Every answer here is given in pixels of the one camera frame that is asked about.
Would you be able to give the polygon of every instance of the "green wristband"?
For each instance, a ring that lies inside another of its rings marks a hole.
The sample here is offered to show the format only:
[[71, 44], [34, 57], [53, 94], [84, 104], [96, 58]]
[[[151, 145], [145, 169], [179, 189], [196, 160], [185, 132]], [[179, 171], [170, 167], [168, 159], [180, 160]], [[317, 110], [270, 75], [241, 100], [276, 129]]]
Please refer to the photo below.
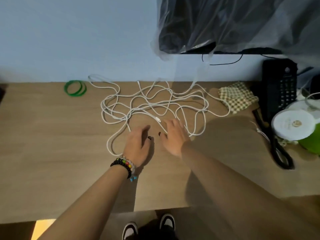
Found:
[[[80, 84], [80, 88], [78, 89], [78, 91], [74, 92], [74, 93], [69, 93], [68, 92], [68, 88], [71, 84], [73, 83], [79, 83]], [[71, 80], [71, 81], [68, 81], [65, 85], [64, 85], [64, 91], [67, 95], [71, 96], [71, 97], [79, 97], [79, 96], [82, 96], [86, 93], [87, 91], [87, 86], [86, 84], [83, 82], [83, 81], [80, 81], [80, 80]]]

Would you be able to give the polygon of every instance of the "black pants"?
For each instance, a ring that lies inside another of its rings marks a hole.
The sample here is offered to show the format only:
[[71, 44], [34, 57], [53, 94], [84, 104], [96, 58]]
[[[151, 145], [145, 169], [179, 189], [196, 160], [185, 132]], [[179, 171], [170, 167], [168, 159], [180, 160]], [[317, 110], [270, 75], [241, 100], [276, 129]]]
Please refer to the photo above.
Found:
[[163, 226], [159, 229], [159, 225], [150, 223], [139, 228], [138, 236], [128, 237], [127, 240], [178, 240], [172, 227]]

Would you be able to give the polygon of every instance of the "clear plastic sheet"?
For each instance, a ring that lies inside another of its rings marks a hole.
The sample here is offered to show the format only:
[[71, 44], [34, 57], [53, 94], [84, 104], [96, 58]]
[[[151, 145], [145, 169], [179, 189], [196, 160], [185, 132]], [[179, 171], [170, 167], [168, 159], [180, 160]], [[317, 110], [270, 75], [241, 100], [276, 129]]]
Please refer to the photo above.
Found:
[[320, 60], [320, 0], [157, 0], [158, 54], [273, 48]]

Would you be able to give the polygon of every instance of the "shoe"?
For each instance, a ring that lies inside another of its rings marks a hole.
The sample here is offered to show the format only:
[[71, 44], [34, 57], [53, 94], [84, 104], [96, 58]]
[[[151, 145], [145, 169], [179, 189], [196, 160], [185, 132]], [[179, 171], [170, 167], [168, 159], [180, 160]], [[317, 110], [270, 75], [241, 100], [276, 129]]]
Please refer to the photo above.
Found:
[[129, 222], [123, 230], [122, 233], [122, 240], [127, 239], [130, 236], [136, 236], [138, 235], [138, 227], [137, 224], [135, 224], [134, 222]]
[[164, 214], [160, 221], [160, 229], [163, 226], [170, 226], [175, 230], [174, 217], [171, 214]]

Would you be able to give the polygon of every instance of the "person's right arm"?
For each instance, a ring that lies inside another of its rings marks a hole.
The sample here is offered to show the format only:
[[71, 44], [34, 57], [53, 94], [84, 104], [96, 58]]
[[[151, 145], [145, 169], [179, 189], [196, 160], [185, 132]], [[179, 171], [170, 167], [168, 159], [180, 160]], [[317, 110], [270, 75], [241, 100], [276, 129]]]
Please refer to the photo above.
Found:
[[222, 216], [242, 239], [320, 239], [320, 230], [292, 212], [284, 202], [224, 165], [194, 149], [182, 122], [165, 121], [163, 146], [197, 176]]

